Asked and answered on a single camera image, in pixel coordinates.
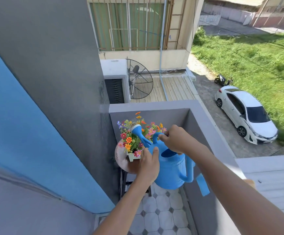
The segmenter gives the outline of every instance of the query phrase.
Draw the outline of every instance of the car side window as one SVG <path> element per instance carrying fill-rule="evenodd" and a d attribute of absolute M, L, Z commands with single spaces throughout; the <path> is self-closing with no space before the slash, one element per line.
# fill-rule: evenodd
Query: car side window
<path fill-rule="evenodd" d="M 241 115 L 245 115 L 245 109 L 242 103 L 233 94 L 227 93 L 227 96 L 230 99 L 230 101 L 233 103 L 234 107 L 236 107 L 236 109 L 239 111 L 239 113 Z"/>

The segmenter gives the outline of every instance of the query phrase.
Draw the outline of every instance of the blue wall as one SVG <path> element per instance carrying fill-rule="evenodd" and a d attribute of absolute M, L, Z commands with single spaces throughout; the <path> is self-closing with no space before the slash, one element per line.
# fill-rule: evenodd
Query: blue wall
<path fill-rule="evenodd" d="M 1 58 L 0 166 L 92 213 L 114 207 Z"/>

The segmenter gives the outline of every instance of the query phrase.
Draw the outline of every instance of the white car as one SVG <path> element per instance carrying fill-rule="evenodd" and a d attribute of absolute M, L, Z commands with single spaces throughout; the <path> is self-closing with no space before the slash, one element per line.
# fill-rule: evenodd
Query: white car
<path fill-rule="evenodd" d="M 262 104 L 250 93 L 235 86 L 224 86 L 215 94 L 215 101 L 246 141 L 262 144 L 273 142 L 277 138 L 275 124 Z"/>

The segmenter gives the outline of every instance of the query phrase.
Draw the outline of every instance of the rear window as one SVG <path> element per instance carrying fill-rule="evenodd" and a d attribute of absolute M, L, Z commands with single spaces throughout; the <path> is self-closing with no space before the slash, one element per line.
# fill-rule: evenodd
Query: rear window
<path fill-rule="evenodd" d="M 246 107 L 248 119 L 252 123 L 265 123 L 270 121 L 270 118 L 263 106 Z"/>
<path fill-rule="evenodd" d="M 230 92 L 234 92 L 234 91 L 239 91 L 240 89 L 233 88 L 233 89 L 226 89 L 226 90 Z"/>

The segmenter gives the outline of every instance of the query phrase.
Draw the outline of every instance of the table top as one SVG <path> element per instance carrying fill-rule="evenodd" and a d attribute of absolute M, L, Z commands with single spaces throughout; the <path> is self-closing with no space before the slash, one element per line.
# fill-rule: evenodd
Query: table top
<path fill-rule="evenodd" d="M 122 170 L 130 174 L 138 173 L 140 159 L 135 159 L 133 162 L 130 162 L 129 157 L 125 152 L 125 148 L 121 148 L 117 145 L 115 149 L 115 159 Z"/>

